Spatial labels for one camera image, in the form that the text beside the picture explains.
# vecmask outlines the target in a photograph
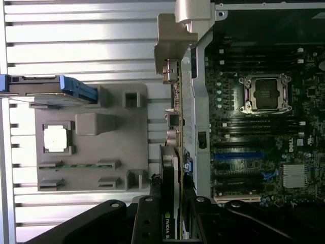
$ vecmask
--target motherboard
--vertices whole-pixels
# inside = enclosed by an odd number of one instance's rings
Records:
[[[219,204],[325,204],[325,48],[206,49],[211,195]]]

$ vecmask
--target metal side panel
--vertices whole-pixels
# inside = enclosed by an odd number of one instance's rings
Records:
[[[197,194],[210,197],[210,136],[209,136],[209,97],[205,86],[205,57],[204,50],[212,41],[212,32],[198,44],[197,77],[192,79],[193,107],[195,124],[196,157],[193,159],[193,179],[197,187]]]
[[[173,13],[175,4],[63,2],[1,1],[0,72],[60,74],[88,84],[146,84],[149,173],[157,173],[159,145],[166,140],[164,114],[170,105],[170,89],[155,72],[153,46],[158,14]],[[4,147],[1,150],[1,163],[5,164],[1,170],[9,174],[5,179],[6,174],[1,173],[0,243],[27,241],[105,200],[130,203],[133,197],[148,194],[148,189],[38,192],[34,111],[27,104],[11,103],[15,104],[6,107],[5,147],[9,150],[6,155]]]

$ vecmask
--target pcie slot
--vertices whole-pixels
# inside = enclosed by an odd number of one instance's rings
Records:
[[[260,195],[228,195],[228,196],[215,196],[214,200],[218,204],[225,204],[229,201],[239,200],[243,202],[260,202]]]
[[[241,191],[252,191],[252,190],[262,190],[263,185],[255,182],[244,182],[237,181],[229,183],[223,183],[220,186],[215,186],[216,192],[241,192]]]
[[[218,181],[220,179],[254,179],[256,178],[257,180],[262,180],[263,176],[260,173],[234,173],[234,174],[218,174],[214,175],[215,179]]]
[[[213,171],[214,175],[216,176],[215,179],[217,179],[218,176],[222,176],[222,175],[238,175],[237,171],[232,171],[231,169],[229,169],[229,167],[226,167],[224,165],[231,165],[229,163],[225,163],[225,162],[218,162],[218,163],[214,163],[213,164],[213,168],[215,169]],[[245,175],[249,175],[248,177],[256,177],[261,179],[261,173],[258,169],[246,169],[244,171],[244,173],[241,173],[242,175],[244,175],[244,177],[246,177]]]
[[[225,152],[215,154],[216,160],[232,160],[232,159],[263,159],[265,154],[262,152]]]
[[[213,147],[217,148],[217,149],[227,149],[227,148],[252,148],[252,149],[256,149],[261,147],[261,142],[257,141],[257,142],[224,142],[224,143],[215,143],[213,144]]]

